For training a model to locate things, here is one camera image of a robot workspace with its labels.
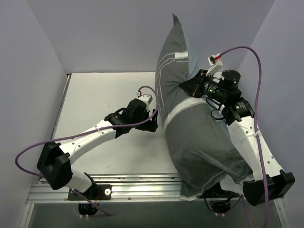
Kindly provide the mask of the pillowcase grey outside blue inside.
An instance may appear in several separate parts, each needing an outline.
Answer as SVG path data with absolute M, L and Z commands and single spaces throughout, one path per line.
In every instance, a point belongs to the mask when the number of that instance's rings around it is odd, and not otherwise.
M 178 17 L 162 46 L 155 72 L 159 115 L 171 160 L 181 179 L 180 197 L 195 200 L 226 176 L 241 184 L 252 169 L 233 145 L 226 124 L 204 98 L 180 88 L 199 72 Z

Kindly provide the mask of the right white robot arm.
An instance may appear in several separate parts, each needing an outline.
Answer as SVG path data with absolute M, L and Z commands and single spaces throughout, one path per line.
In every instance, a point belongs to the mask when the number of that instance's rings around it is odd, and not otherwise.
M 253 171 L 253 180 L 236 184 L 227 176 L 211 184 L 212 193 L 222 196 L 233 191 L 245 196 L 256 206 L 268 200 L 283 198 L 295 182 L 291 172 L 285 172 L 276 161 L 255 125 L 255 113 L 250 102 L 238 88 L 240 73 L 225 70 L 220 77 L 208 76 L 200 70 L 191 80 L 179 85 L 192 97 L 206 97 L 224 117 L 232 143 Z

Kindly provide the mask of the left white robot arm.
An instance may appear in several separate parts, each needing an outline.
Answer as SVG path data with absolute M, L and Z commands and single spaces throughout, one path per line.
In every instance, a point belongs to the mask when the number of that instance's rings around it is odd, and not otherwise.
M 157 115 L 150 120 L 149 105 L 152 96 L 144 94 L 133 99 L 126 108 L 109 114 L 94 127 L 67 142 L 44 144 L 37 169 L 53 190 L 62 187 L 75 189 L 84 199 L 96 199 L 101 190 L 87 173 L 72 170 L 72 164 L 95 147 L 127 134 L 135 128 L 155 132 L 158 128 Z

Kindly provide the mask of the aluminium rail frame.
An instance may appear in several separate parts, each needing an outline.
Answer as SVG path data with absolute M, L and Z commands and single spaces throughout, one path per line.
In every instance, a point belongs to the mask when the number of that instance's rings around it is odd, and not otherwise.
M 269 150 L 257 113 L 227 72 L 201 76 L 199 97 L 184 94 L 164 115 L 153 72 L 76 73 L 58 133 L 41 142 L 39 175 L 67 190 L 82 217 L 114 218 L 108 203 L 201 201 L 224 217 L 235 195 L 256 206 L 294 182 Z

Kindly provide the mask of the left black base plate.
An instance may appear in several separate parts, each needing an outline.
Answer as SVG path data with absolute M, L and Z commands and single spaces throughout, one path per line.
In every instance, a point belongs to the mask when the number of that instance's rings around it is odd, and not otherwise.
M 85 193 L 80 193 L 80 196 L 77 195 L 69 189 L 67 199 L 69 201 L 84 200 L 82 196 L 89 200 L 110 200 L 112 194 L 112 185 L 110 184 L 97 184 L 96 186 L 91 187 Z

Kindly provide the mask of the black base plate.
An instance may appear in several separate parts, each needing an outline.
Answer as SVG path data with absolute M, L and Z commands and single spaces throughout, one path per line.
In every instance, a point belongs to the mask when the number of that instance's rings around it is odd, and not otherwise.
M 211 198 L 236 198 L 239 197 L 239 194 L 234 193 L 232 191 L 223 190 L 219 183 L 215 184 L 208 190 L 204 191 L 203 197 L 211 199 Z
M 82 196 L 89 200 L 110 200 L 112 194 L 112 185 L 110 184 L 97 184 L 96 186 L 91 187 L 85 193 L 80 193 L 80 196 L 77 195 L 69 189 L 67 199 L 69 201 L 84 200 Z

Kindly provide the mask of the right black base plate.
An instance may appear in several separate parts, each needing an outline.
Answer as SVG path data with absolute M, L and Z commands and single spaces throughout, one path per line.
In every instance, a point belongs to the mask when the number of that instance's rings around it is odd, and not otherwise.
M 223 190 L 219 183 L 215 184 L 208 190 L 204 191 L 203 197 L 211 199 L 211 198 L 236 198 L 239 197 L 239 194 L 234 193 L 232 191 Z

